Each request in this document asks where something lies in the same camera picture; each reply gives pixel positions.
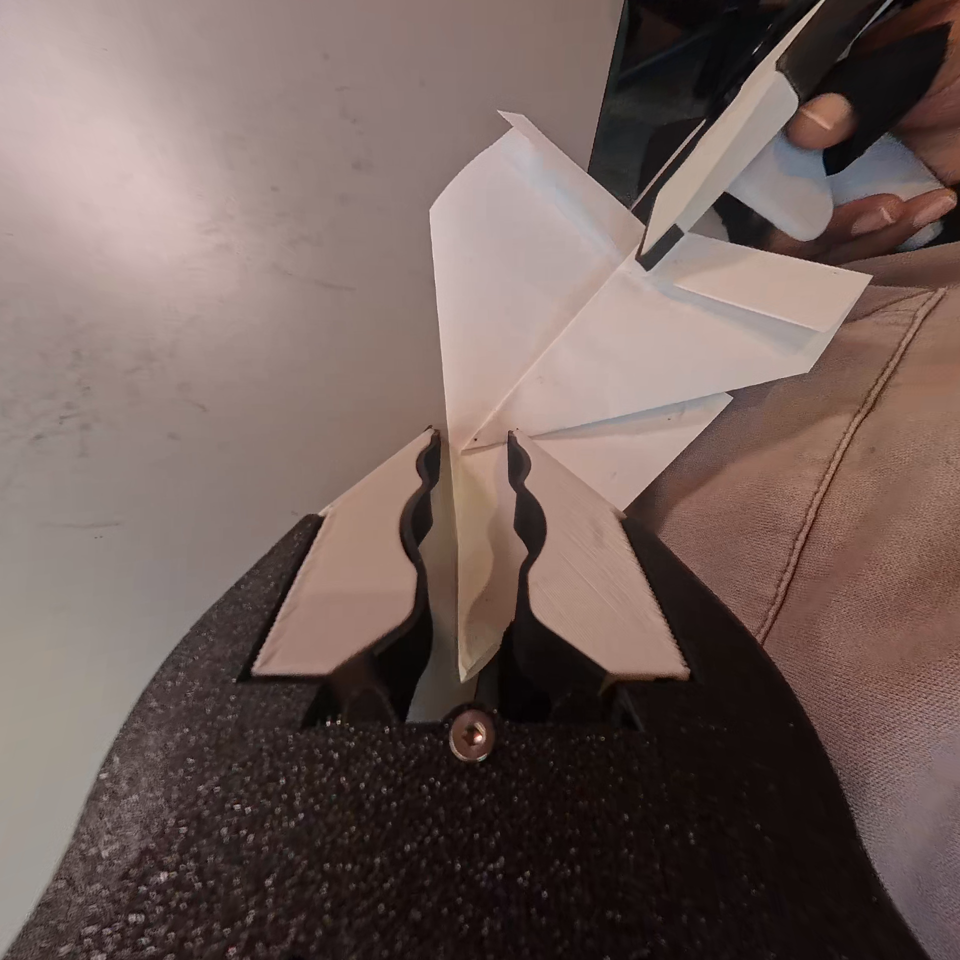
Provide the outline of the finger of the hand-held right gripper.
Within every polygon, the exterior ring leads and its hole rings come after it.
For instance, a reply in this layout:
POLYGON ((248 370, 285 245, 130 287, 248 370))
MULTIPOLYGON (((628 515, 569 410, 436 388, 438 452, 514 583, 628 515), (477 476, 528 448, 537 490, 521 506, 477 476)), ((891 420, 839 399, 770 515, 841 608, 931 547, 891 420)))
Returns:
POLYGON ((644 225, 635 258, 653 269, 786 125, 799 95, 765 58, 714 118, 680 143, 641 192, 633 213, 644 225))

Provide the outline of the person's beige sweatshirt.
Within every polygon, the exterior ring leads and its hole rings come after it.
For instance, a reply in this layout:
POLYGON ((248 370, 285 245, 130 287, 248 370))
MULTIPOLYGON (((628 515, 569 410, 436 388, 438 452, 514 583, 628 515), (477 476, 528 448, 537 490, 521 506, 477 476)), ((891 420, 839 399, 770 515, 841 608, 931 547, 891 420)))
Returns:
POLYGON ((738 390, 627 513, 765 648, 901 914, 958 958, 958 243, 864 267, 812 369, 738 390))

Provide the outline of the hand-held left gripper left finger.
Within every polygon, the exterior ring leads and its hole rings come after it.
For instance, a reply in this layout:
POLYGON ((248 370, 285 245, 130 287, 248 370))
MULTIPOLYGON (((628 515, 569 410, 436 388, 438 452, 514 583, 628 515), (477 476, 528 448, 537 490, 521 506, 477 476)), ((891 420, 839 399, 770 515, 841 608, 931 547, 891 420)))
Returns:
POLYGON ((428 427, 317 517, 250 652, 255 683, 315 686, 304 722, 406 722, 433 649, 422 544, 440 431, 428 427))

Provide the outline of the person's right hand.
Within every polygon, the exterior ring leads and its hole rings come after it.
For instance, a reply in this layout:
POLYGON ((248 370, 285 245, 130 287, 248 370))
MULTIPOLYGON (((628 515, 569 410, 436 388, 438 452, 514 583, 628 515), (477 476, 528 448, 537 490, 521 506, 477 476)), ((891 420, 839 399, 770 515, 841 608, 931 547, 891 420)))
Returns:
POLYGON ((771 229, 768 250, 830 265, 893 254, 915 234, 951 213, 957 205, 959 124, 958 49, 952 43, 930 91, 894 131, 942 187, 903 200, 884 194, 835 207, 824 232, 802 242, 771 229))

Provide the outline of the white paper sheet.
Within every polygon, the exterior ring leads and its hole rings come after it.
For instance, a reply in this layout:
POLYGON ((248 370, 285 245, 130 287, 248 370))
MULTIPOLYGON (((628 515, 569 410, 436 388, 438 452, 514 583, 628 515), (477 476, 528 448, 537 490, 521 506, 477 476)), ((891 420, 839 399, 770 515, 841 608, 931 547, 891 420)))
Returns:
POLYGON ((429 211, 457 537, 457 670, 516 608, 508 433, 623 510, 740 389, 805 374, 868 273, 692 232, 653 270, 642 225, 526 116, 429 211))

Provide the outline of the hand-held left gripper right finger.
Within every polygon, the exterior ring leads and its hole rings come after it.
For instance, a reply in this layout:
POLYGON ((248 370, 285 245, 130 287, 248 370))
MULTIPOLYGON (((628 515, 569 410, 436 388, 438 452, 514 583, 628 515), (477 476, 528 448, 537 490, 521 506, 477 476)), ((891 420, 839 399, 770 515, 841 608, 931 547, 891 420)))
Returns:
POLYGON ((521 431, 507 452, 513 529, 526 549, 510 653, 534 702, 547 716, 595 715, 615 687, 688 682, 623 511, 521 431))

